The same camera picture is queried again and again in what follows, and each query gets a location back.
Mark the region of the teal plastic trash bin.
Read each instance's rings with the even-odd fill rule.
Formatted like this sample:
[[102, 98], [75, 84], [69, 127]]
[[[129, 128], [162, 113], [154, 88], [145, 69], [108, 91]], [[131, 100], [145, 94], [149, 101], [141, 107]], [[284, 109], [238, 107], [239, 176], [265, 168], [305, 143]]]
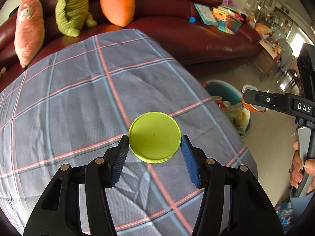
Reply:
[[[221, 111], [223, 111], [224, 108], [227, 108], [230, 105], [241, 103], [241, 92], [225, 81], [211, 79], [204, 82], [202, 86], [216, 102]], [[242, 138], [246, 137], [250, 131], [251, 115], [249, 111], [248, 117], [249, 122], [244, 134], [239, 134], [239, 132], [235, 129]]]

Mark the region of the teal children's book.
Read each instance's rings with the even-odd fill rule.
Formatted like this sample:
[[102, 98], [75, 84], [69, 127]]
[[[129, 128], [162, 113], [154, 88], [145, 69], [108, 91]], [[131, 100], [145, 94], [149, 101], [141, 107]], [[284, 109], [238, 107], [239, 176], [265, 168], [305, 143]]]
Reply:
[[197, 3], [194, 3], [194, 7], [205, 25], [218, 26], [218, 22], [209, 7]]

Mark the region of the orange carrot plush toy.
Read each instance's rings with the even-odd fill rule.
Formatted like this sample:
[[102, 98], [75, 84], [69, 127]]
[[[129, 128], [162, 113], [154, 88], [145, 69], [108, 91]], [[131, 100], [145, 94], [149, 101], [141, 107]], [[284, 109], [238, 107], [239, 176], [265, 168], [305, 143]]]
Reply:
[[119, 27], [129, 25], [135, 13], [135, 0], [100, 0], [106, 19]]

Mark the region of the pink radish plush toy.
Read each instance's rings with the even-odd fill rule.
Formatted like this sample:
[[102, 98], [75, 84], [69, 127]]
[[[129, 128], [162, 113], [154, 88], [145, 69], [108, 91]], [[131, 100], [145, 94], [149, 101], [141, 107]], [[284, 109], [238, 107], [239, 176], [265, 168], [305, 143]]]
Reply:
[[45, 37], [40, 0], [22, 0], [17, 11], [14, 49], [21, 67], [31, 63], [43, 46]]

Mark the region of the wooden side table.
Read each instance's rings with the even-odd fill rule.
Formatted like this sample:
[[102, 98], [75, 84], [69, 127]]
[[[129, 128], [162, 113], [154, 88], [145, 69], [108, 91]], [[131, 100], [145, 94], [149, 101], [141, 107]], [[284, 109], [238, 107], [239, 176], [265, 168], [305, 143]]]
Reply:
[[269, 75], [271, 69], [281, 58], [281, 48], [279, 45], [273, 46], [267, 40], [261, 40], [259, 44], [262, 47], [262, 51], [255, 56], [252, 63], [260, 71], [260, 81], [262, 81], [265, 76]]

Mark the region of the green dinosaur plush toy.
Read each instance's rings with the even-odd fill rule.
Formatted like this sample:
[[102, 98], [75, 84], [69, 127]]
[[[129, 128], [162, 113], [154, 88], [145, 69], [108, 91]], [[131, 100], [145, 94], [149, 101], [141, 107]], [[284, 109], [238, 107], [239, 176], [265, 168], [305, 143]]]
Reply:
[[89, 0], [57, 0], [55, 15], [59, 31], [69, 37], [80, 36], [84, 26], [97, 26], [89, 12]]

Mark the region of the dark red leather sofa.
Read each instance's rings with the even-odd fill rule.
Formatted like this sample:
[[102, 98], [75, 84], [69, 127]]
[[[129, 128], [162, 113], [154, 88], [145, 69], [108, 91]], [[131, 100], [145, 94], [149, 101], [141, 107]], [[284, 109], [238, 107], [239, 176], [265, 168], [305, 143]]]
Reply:
[[[21, 74], [28, 77], [46, 74], [49, 57], [60, 50], [97, 34], [122, 32], [103, 15], [100, 0], [90, 0], [89, 9], [97, 26], [83, 28], [79, 37], [67, 37], [57, 28], [56, 0], [40, 0], [43, 7], [45, 39], [42, 49], [34, 58], [36, 69], [21, 67], [14, 50], [17, 16], [13, 14], [1, 25], [1, 67], [6, 73], [1, 78], [1, 89], [13, 90], [11, 83]], [[194, 3], [216, 7], [222, 0], [135, 0], [135, 14], [130, 29], [138, 29], [155, 40], [193, 76], [201, 77], [249, 62], [260, 53], [260, 35], [248, 24], [234, 34], [226, 34], [214, 26], [205, 25]], [[190, 23], [190, 17], [196, 23]]]

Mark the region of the blue ball toy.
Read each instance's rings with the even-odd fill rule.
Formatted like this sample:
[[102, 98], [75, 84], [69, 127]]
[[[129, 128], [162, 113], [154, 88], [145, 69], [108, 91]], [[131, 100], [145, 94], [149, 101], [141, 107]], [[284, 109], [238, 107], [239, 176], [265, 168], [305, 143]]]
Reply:
[[196, 23], [196, 18], [190, 17], [188, 20], [190, 23]]

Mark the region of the orange white jelly cup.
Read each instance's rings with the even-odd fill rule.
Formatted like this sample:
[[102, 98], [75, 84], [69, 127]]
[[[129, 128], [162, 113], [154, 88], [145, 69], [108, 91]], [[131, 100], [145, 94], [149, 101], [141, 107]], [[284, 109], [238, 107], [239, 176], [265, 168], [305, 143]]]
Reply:
[[254, 94], [258, 91], [255, 86], [245, 84], [241, 90], [241, 103], [244, 108], [253, 113], [265, 113], [266, 108], [255, 103]]

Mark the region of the green clear snack wrapper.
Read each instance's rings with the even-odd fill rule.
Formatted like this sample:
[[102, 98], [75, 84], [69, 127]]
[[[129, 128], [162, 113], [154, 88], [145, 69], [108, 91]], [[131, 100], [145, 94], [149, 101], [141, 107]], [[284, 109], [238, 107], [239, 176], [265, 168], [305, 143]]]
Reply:
[[242, 103], [237, 103], [234, 105], [230, 105], [227, 108], [224, 108], [223, 113], [225, 114], [225, 116], [227, 116], [227, 118], [234, 126], [234, 128], [239, 132], [239, 134], [245, 133], [248, 126], [249, 117], [248, 111], [244, 108]]

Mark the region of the purple plaid tablecloth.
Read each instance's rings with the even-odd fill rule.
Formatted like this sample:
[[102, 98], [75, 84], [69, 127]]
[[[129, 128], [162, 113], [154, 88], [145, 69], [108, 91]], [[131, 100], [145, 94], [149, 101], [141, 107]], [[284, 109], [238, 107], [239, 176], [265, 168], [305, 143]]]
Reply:
[[[1, 92], [1, 209], [17, 231], [62, 164], [101, 157], [149, 111], [171, 116], [207, 156], [257, 173], [208, 92], [158, 43], [135, 29], [99, 34], [47, 56]], [[190, 235], [202, 199], [180, 152], [154, 165], [129, 152], [106, 194], [118, 235]]]

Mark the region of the green lid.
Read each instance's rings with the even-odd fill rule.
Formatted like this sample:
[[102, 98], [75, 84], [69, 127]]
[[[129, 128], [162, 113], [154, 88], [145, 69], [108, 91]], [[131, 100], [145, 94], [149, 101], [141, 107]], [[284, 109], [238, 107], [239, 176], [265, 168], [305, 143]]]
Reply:
[[177, 122], [158, 111], [138, 116], [130, 125], [128, 136], [133, 154], [150, 164], [171, 159], [179, 149], [182, 139]]

